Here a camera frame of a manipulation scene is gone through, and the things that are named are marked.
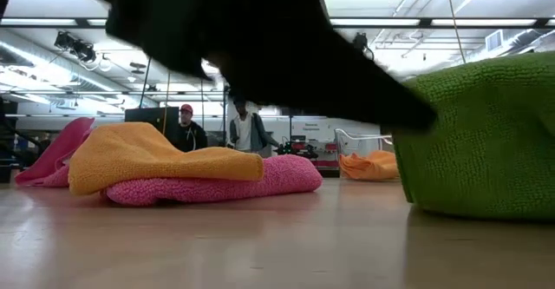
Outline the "clear plastic bin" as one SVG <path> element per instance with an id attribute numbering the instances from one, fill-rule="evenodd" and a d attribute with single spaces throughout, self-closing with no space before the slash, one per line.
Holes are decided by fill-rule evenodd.
<path id="1" fill-rule="evenodd" d="M 393 141 L 390 135 L 363 135 L 348 133 L 343 129 L 335 129 L 337 160 L 339 164 L 340 154 L 367 155 L 376 150 L 393 152 Z"/>

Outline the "orange microfiber towel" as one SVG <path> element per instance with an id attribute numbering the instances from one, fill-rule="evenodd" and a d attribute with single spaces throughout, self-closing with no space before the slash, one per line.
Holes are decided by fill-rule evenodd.
<path id="1" fill-rule="evenodd" d="M 182 152 L 153 125 L 123 122 L 93 129 L 69 161 L 69 191 L 89 195 L 122 181 L 203 178 L 260 181 L 258 154 L 222 147 Z"/>
<path id="2" fill-rule="evenodd" d="M 399 177 L 395 154 L 376 150 L 367 155 L 340 154 L 339 167 L 344 177 L 359 181 L 386 181 Z"/>

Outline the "pink microfiber towel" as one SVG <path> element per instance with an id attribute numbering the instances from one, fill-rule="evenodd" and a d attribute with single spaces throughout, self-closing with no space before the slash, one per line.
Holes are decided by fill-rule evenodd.
<path id="1" fill-rule="evenodd" d="M 288 154 L 264 159 L 259 181 L 199 178 L 158 178 L 122 181 L 102 191 L 123 206 L 153 206 L 162 200 L 211 203 L 281 194 L 309 193 L 323 184 L 323 177 L 308 159 Z"/>
<path id="2" fill-rule="evenodd" d="M 46 148 L 38 160 L 15 176 L 19 187 L 68 187 L 69 160 L 92 131 L 93 118 L 73 120 Z"/>

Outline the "green microfiber towel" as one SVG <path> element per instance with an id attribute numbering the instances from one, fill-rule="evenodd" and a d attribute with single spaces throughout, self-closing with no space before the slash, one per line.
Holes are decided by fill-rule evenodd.
<path id="1" fill-rule="evenodd" d="M 409 203 L 481 220 L 555 221 L 555 50 L 406 84 L 437 112 L 426 134 L 392 134 Z"/>

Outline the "black ceiling spotlight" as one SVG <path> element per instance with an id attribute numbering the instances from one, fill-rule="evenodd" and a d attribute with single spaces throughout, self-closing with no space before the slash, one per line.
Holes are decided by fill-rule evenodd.
<path id="1" fill-rule="evenodd" d="M 357 32 L 352 43 L 353 46 L 362 52 L 368 59 L 375 59 L 374 52 L 369 48 L 368 38 L 364 32 Z"/>
<path id="2" fill-rule="evenodd" d="M 94 45 L 71 36 L 67 31 L 58 31 L 54 45 L 63 51 L 68 51 L 80 62 L 90 63 L 96 59 Z"/>

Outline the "black overhead light beam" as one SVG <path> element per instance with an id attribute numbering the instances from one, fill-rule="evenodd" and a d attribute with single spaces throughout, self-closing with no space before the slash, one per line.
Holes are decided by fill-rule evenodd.
<path id="1" fill-rule="evenodd" d="M 104 28 L 106 18 L 86 17 L 6 17 L 0 27 L 6 28 Z M 485 29 L 539 29 L 555 30 L 555 17 L 332 17 L 330 22 L 338 29 L 425 29 L 425 30 L 485 30 Z"/>

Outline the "black monitor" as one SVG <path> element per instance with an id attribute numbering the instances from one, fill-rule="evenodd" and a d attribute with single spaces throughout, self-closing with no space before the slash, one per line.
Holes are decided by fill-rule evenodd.
<path id="1" fill-rule="evenodd" d="M 180 112 L 177 107 L 127 109 L 124 122 L 149 123 L 174 144 L 177 140 Z"/>

